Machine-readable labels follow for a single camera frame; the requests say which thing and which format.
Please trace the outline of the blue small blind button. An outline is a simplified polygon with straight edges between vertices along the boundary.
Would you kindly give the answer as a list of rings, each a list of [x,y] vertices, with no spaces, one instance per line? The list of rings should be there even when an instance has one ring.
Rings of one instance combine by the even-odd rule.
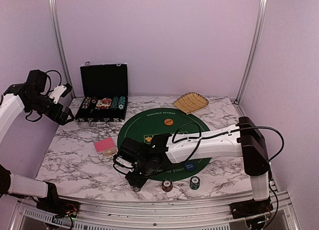
[[[195,164],[193,162],[187,162],[184,164],[184,169],[188,172],[192,172],[195,170]]]

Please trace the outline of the green fifty chip stack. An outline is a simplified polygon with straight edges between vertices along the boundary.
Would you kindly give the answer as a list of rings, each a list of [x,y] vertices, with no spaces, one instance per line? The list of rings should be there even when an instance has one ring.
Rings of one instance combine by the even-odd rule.
[[[190,178],[189,187],[192,190],[197,190],[200,187],[200,178],[197,176],[193,176]]]

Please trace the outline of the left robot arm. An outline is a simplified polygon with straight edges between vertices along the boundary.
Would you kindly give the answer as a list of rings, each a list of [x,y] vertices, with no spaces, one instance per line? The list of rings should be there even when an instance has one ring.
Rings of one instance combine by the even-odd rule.
[[[65,125],[74,120],[72,111],[59,103],[72,87],[69,83],[52,84],[49,72],[31,70],[24,83],[11,85],[0,99],[0,137],[4,138],[12,123],[22,112],[31,115],[36,112],[39,117],[46,116],[59,125]],[[5,167],[0,168],[0,193],[19,197],[36,197],[37,204],[46,206],[51,212],[61,211],[67,203],[57,193],[53,183],[13,174]]]

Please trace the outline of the orange big blind button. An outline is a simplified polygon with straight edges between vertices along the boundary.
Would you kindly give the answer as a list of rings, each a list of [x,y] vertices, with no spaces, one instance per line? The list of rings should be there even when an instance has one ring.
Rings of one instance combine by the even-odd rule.
[[[170,118],[167,118],[164,120],[164,124],[167,125],[167,126],[171,126],[174,124],[174,121]]]

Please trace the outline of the blue ten chip stack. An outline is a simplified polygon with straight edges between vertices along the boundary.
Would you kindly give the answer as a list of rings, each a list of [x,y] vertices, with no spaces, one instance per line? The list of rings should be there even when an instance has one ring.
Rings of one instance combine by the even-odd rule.
[[[131,186],[131,189],[132,189],[132,191],[135,192],[135,193],[141,191],[141,188],[140,188],[140,187],[136,187],[136,186]]]

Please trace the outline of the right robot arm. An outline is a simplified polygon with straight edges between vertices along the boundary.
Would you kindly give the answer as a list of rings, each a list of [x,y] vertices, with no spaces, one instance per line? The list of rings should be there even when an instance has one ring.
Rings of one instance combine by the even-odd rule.
[[[237,124],[215,131],[157,134],[148,144],[126,137],[113,161],[114,166],[128,169],[125,176],[131,186],[141,188],[149,178],[190,160],[213,157],[243,159],[253,192],[247,210],[259,213],[269,198],[270,161],[265,138],[249,117],[240,117]]]

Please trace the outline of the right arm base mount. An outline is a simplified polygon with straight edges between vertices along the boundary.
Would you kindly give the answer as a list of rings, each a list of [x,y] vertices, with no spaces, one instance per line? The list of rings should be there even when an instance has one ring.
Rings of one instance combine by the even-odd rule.
[[[230,204],[233,219],[246,218],[258,214],[263,214],[272,211],[273,205],[270,201],[255,201],[254,199],[248,201],[241,201]]]

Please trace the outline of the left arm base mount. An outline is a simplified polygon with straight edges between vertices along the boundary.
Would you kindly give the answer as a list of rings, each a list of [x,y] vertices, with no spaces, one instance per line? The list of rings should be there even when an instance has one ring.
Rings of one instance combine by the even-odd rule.
[[[80,207],[77,201],[59,199],[58,202],[45,199],[38,200],[36,207],[40,210],[56,214],[58,217],[76,217]]]

